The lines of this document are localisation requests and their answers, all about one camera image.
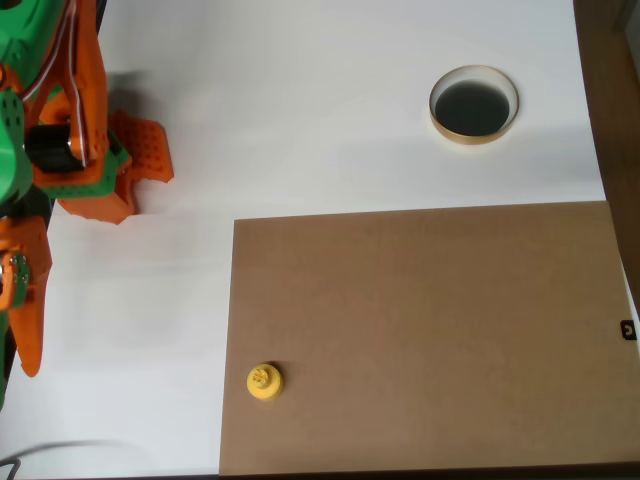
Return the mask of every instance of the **white surface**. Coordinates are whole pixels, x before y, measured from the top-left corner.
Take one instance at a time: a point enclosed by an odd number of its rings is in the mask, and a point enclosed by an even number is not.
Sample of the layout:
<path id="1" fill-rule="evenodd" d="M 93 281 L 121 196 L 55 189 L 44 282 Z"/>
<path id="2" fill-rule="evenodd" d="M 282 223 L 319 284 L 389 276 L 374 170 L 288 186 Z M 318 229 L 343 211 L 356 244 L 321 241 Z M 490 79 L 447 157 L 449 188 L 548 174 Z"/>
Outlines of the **white surface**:
<path id="1" fill-rule="evenodd" d="M 42 369 L 14 365 L 0 457 L 116 443 L 22 478 L 217 472 L 235 218 L 604 198 L 571 0 L 109 0 L 100 40 L 175 179 L 139 185 L 120 226 L 56 208 Z M 484 146 L 426 114 L 466 64 L 521 96 Z"/>

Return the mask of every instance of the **brown cardboard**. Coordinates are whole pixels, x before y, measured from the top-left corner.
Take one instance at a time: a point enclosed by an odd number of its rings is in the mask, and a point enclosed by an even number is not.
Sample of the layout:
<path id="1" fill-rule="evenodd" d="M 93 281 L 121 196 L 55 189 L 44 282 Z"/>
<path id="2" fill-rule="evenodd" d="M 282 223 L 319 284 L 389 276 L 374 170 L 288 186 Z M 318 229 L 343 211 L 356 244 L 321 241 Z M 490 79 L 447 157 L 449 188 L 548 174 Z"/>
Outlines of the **brown cardboard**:
<path id="1" fill-rule="evenodd" d="M 627 318 L 605 202 L 237 221 L 220 473 L 640 460 Z"/>

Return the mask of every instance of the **yellow object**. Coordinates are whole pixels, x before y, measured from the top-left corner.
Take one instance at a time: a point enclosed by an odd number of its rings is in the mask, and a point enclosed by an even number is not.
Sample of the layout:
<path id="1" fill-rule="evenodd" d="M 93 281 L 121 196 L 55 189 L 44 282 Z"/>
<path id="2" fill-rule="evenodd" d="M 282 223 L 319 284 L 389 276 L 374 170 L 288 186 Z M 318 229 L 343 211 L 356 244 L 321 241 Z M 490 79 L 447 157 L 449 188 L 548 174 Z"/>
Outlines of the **yellow object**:
<path id="1" fill-rule="evenodd" d="M 249 372 L 247 389 L 260 400 L 272 399 L 282 390 L 282 375 L 273 365 L 263 363 Z"/>

